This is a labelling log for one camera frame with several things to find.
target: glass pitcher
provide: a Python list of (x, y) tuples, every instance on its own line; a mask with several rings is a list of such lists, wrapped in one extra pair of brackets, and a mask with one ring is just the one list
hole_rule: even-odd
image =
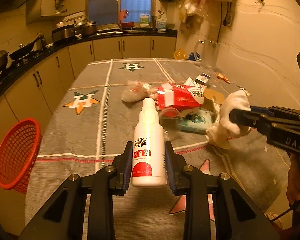
[[(197, 57), (198, 46), (202, 44), (202, 53), (200, 58)], [(220, 44), (210, 40), (198, 40), (194, 46), (194, 59), (200, 62), (200, 67), (215, 69), (218, 59)]]

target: human hand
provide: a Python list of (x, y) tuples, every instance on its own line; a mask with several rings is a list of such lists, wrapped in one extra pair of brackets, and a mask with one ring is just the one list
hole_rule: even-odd
[(298, 163), (299, 155), (291, 153), (287, 188), (287, 199), (291, 205), (300, 199), (300, 169)]

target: white spray bottle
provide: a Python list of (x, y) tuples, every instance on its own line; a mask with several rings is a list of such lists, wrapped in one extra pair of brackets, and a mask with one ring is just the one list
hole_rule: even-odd
[(134, 129), (131, 183), (133, 187), (164, 187), (167, 184), (163, 128), (154, 100), (145, 98)]

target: white cloth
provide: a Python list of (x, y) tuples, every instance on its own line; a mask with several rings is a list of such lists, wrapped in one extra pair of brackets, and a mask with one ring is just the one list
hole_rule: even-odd
[(230, 149), (229, 137), (239, 138), (249, 134), (251, 130), (251, 127), (237, 125), (229, 120), (230, 111), (234, 108), (251, 111), (248, 98), (243, 90), (239, 90), (231, 93), (221, 107), (214, 98), (213, 106), (216, 120), (206, 130), (206, 133), (211, 144), (223, 149)]

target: bottle label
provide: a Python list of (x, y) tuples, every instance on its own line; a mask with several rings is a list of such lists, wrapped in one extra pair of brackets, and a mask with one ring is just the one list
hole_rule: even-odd
[(132, 156), (132, 177), (166, 177), (164, 141), (155, 131), (135, 138)]

